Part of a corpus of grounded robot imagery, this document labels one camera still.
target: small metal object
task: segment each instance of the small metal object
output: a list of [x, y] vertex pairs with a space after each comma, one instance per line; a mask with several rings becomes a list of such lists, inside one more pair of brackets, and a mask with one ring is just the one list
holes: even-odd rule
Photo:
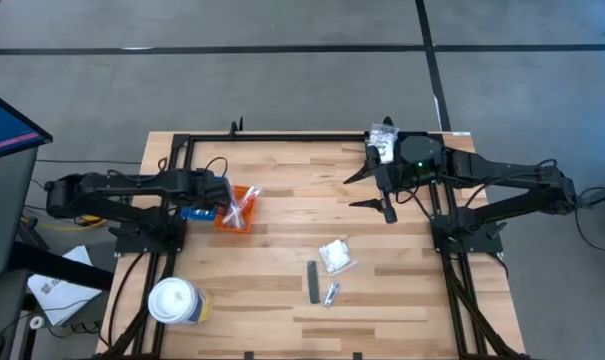
[[335, 296], [338, 294], [339, 289], [340, 283], [331, 281], [331, 284], [329, 284], [329, 291], [326, 292], [326, 297], [324, 298], [324, 306], [329, 307], [333, 305], [333, 300], [335, 300]]

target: blue object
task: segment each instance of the blue object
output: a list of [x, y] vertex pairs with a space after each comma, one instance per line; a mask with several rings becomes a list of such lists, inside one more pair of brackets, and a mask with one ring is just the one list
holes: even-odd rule
[[218, 207], [214, 207], [213, 210], [202, 210], [196, 209], [192, 206], [184, 206], [182, 208], [182, 219], [189, 220], [200, 220], [200, 221], [213, 221], [215, 215], [218, 213]]

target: white paper sheet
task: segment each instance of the white paper sheet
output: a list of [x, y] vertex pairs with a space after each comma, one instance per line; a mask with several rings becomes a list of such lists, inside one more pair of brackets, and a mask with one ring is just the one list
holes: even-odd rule
[[[93, 266], [85, 246], [74, 248], [64, 254], [64, 257], [69, 260]], [[64, 280], [41, 275], [31, 276], [28, 285], [43, 310], [66, 307], [80, 300], [90, 300], [102, 292], [101, 290], [75, 285]], [[75, 314], [87, 302], [88, 301], [79, 302], [64, 310], [46, 311], [45, 314], [47, 318], [49, 318], [51, 324], [58, 325]]]

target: gray carpet floor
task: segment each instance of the gray carpet floor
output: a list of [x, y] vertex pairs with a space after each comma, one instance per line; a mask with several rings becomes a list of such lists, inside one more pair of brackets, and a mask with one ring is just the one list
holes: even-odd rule
[[[605, 44], [605, 0], [426, 0], [436, 45]], [[413, 0], [2, 0], [0, 48], [422, 44]], [[605, 51], [438, 53], [451, 128], [489, 159], [553, 157], [577, 190], [605, 185]], [[153, 130], [364, 130], [384, 116], [439, 130], [422, 52], [1, 55], [0, 96], [54, 135], [50, 159], [139, 161]], [[106, 171], [38, 163], [34, 178]], [[136, 172], [135, 166], [119, 170]], [[491, 200], [514, 194], [490, 189]], [[33, 187], [27, 203], [42, 206]], [[605, 205], [581, 213], [605, 246]], [[47, 229], [54, 251], [104, 230]], [[509, 221], [506, 263], [528, 352], [605, 359], [605, 252], [573, 217]], [[104, 302], [87, 309], [101, 319]], [[88, 357], [97, 338], [38, 333], [34, 359]]]

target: wooden tabletop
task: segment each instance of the wooden tabletop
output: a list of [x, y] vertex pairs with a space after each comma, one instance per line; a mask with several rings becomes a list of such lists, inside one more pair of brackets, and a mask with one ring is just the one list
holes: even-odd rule
[[[172, 136], [149, 134], [142, 173], [157, 172], [158, 160], [170, 153]], [[443, 136], [447, 146], [473, 151], [468, 134]], [[256, 358], [350, 358], [353, 352], [365, 358], [457, 358], [441, 260], [424, 214], [413, 201], [397, 205], [398, 223], [387, 225], [375, 210], [347, 206], [379, 197], [373, 179], [342, 184], [363, 164], [362, 143], [201, 142], [193, 167], [204, 167], [216, 156], [228, 159], [232, 183], [259, 185], [264, 191], [251, 234], [189, 224], [175, 276], [207, 289], [215, 308], [204, 324], [168, 325], [162, 358], [241, 358], [245, 351]], [[222, 162], [211, 166], [218, 174], [222, 169]], [[466, 202], [472, 192], [456, 190], [457, 202]], [[419, 198], [432, 209], [428, 189], [421, 189]], [[138, 206], [159, 203], [154, 197], [135, 201]], [[473, 206], [483, 204], [486, 197], [480, 195]], [[318, 261], [323, 296], [332, 278], [318, 248], [338, 238], [348, 243], [357, 265], [335, 276], [341, 289], [333, 307], [312, 305], [306, 262]], [[105, 324], [134, 258], [118, 261]], [[138, 310], [147, 261], [145, 256], [124, 286], [115, 335]], [[481, 310], [505, 341], [523, 352], [504, 269], [484, 254], [470, 255], [470, 261]], [[470, 321], [463, 313], [473, 350]], [[150, 351], [154, 324], [148, 323], [145, 351]]]

